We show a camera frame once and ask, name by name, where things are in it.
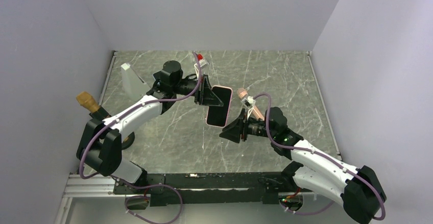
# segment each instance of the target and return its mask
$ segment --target marble tabletop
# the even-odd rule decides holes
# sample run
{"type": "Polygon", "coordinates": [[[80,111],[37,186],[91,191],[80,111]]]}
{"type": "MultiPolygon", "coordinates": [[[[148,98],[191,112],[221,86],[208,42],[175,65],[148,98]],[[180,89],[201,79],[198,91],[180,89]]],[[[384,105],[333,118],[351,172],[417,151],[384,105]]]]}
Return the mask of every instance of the marble tabletop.
{"type": "MultiPolygon", "coordinates": [[[[279,106],[289,128],[336,157],[337,149],[306,52],[196,51],[209,62],[204,72],[211,85],[229,86],[234,95],[228,122],[240,113],[236,90],[250,95],[266,91],[272,106],[279,106]]],[[[129,62],[151,86],[152,74],[168,60],[179,61],[184,76],[194,72],[190,51],[116,52],[102,106],[116,114],[134,102],[124,93],[120,66],[129,62]]],[[[257,100],[264,113],[266,97],[257,100]]],[[[134,144],[123,157],[150,173],[281,171],[289,160],[276,154],[268,139],[249,136],[239,144],[219,137],[221,128],[205,123],[207,107],[193,98],[176,102],[167,112],[135,131],[134,144]]]]}

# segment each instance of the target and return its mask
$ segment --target smartphone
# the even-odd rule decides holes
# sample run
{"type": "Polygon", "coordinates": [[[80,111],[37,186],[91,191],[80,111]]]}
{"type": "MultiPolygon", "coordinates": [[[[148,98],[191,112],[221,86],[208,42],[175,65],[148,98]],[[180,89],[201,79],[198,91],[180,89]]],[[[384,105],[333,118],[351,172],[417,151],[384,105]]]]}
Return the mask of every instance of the smartphone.
{"type": "Polygon", "coordinates": [[[229,116],[233,90],[230,87],[214,85],[212,86],[212,91],[224,102],[224,106],[209,107],[207,110],[206,124],[209,126],[225,127],[229,116]]]}

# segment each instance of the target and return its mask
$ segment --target robotic hand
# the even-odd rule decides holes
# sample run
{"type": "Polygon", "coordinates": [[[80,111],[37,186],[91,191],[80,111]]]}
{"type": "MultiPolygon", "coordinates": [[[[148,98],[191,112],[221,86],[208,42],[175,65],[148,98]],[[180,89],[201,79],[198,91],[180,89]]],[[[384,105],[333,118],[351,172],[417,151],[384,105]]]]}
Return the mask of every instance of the robotic hand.
{"type": "Polygon", "coordinates": [[[154,74],[153,87],[134,105],[123,112],[103,120],[91,119],[85,126],[76,156],[81,160],[80,175],[84,176],[84,163],[103,176],[114,176],[134,186],[146,186],[147,172],[122,158],[122,141],[150,119],[166,112],[175,101],[194,96],[194,102],[203,106],[222,107],[224,103],[211,90],[208,75],[187,75],[177,61],[167,61],[161,71],[154,74]],[[177,94],[185,95],[176,98],[177,94]]]}
{"type": "Polygon", "coordinates": [[[374,215],[379,208],[382,208],[384,216],[383,203],[387,197],[371,168],[363,166],[359,169],[331,157],[286,124],[287,119],[278,107],[267,110],[264,120],[250,117],[242,109],[239,117],[223,128],[220,137],[239,143],[240,140],[246,141],[248,135],[270,136],[274,151],[292,160],[281,172],[285,184],[309,189],[333,200],[358,223],[370,223],[371,219],[376,218],[374,215]],[[364,181],[375,189],[380,200],[364,181]]]}

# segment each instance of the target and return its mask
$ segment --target wooden handle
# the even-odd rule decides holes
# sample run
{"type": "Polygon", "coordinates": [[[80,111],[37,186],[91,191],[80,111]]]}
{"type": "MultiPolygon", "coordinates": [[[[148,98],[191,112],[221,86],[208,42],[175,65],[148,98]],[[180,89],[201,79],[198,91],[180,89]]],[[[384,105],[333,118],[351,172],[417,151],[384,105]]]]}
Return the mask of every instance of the wooden handle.
{"type": "Polygon", "coordinates": [[[77,101],[81,106],[89,110],[91,113],[96,112],[100,107],[93,96],[86,91],[83,91],[77,95],[77,101]]]}

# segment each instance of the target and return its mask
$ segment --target pink phone case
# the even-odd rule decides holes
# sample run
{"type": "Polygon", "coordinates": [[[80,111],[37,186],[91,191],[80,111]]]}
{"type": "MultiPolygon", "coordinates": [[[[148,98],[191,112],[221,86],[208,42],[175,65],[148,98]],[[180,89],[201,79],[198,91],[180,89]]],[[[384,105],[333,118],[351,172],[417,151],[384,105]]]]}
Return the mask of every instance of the pink phone case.
{"type": "Polygon", "coordinates": [[[221,88],[226,88],[226,89],[230,89],[230,90],[231,90],[231,94],[230,94],[230,102],[229,102],[229,110],[227,111],[227,117],[226,117],[226,122],[224,123],[224,126],[214,126],[214,125],[210,125],[210,124],[208,124],[208,123],[207,123],[207,116],[209,115],[209,108],[207,108],[207,113],[206,113],[206,119],[205,119],[205,121],[206,121],[206,124],[207,124],[208,126],[224,128],[224,127],[226,126],[226,124],[227,124],[227,120],[228,120],[228,118],[229,118],[230,105],[231,105],[231,98],[233,97],[233,89],[230,88],[230,87],[227,87],[227,86],[221,86],[221,85],[214,85],[214,86],[212,86],[212,88],[213,88],[213,87],[221,87],[221,88]]]}

